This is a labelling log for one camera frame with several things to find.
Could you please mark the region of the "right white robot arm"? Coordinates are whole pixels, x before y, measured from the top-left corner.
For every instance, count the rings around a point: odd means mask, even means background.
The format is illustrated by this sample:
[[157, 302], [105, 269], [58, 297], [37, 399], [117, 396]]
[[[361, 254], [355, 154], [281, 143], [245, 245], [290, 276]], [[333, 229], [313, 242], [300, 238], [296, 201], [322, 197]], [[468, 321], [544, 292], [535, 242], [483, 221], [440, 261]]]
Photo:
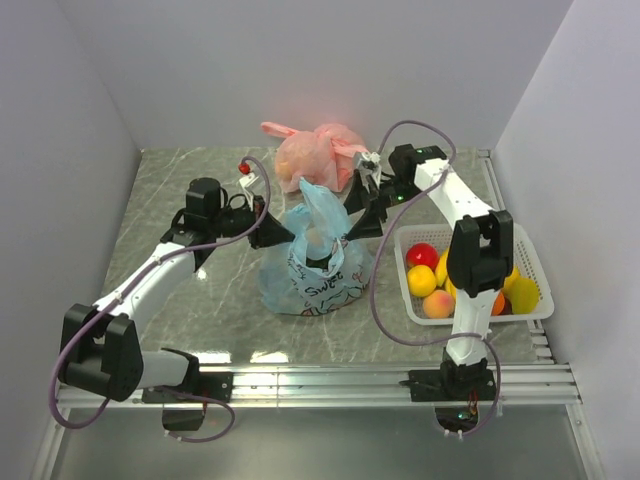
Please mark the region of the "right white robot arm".
[[486, 337], [495, 300], [512, 273], [514, 222], [505, 210], [483, 202], [454, 172], [453, 158], [439, 147], [395, 148], [390, 177], [379, 154], [355, 156], [354, 182], [345, 206], [360, 218], [350, 240], [382, 235], [391, 206], [411, 205], [428, 196], [452, 229], [447, 274], [456, 291], [451, 336], [429, 389], [446, 400], [487, 399], [497, 394], [497, 376], [488, 368]]

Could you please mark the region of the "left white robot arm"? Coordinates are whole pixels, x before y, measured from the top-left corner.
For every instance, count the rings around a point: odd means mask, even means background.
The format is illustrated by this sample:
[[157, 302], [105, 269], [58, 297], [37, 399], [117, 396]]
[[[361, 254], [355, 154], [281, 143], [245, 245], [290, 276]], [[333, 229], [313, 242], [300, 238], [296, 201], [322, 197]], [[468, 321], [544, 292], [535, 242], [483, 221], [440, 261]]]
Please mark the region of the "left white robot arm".
[[196, 398], [202, 381], [198, 359], [175, 349], [145, 352], [139, 335], [173, 291], [215, 250], [243, 238], [254, 248], [292, 239], [269, 213], [269, 194], [256, 192], [269, 184], [263, 174], [242, 176], [244, 202], [233, 207], [217, 180], [193, 180], [184, 207], [151, 256], [110, 294], [67, 311], [55, 379], [113, 401], [150, 388], [166, 388], [180, 402]]

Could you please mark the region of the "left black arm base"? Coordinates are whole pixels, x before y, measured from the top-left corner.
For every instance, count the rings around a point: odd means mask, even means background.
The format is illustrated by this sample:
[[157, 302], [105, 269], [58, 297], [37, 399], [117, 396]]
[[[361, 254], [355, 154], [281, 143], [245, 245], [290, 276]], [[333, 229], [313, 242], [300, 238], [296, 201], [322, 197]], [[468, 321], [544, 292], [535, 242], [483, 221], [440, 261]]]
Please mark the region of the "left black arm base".
[[141, 400], [162, 407], [162, 425], [169, 432], [195, 433], [204, 426], [210, 407], [229, 412], [232, 387], [231, 372], [199, 373], [186, 385], [146, 388]]

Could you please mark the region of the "blue plastic bag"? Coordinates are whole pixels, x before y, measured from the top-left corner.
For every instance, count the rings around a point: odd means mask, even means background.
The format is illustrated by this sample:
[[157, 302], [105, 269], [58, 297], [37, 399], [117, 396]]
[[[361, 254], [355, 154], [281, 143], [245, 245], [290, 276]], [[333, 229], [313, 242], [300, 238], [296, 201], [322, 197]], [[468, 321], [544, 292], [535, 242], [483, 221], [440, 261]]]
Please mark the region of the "blue plastic bag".
[[321, 316], [359, 299], [373, 257], [359, 240], [346, 208], [328, 188], [300, 181], [303, 202], [288, 210], [291, 242], [266, 248], [258, 270], [262, 302], [275, 314]]

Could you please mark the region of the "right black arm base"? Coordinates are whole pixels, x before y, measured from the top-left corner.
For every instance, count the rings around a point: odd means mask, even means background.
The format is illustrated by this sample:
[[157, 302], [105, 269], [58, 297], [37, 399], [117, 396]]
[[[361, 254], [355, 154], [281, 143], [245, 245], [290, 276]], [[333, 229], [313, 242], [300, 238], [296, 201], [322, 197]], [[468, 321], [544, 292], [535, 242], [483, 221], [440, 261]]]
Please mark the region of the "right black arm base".
[[439, 427], [459, 438], [498, 411], [500, 384], [485, 361], [471, 366], [446, 361], [438, 370], [410, 370], [400, 385], [409, 389], [413, 403], [434, 403]]

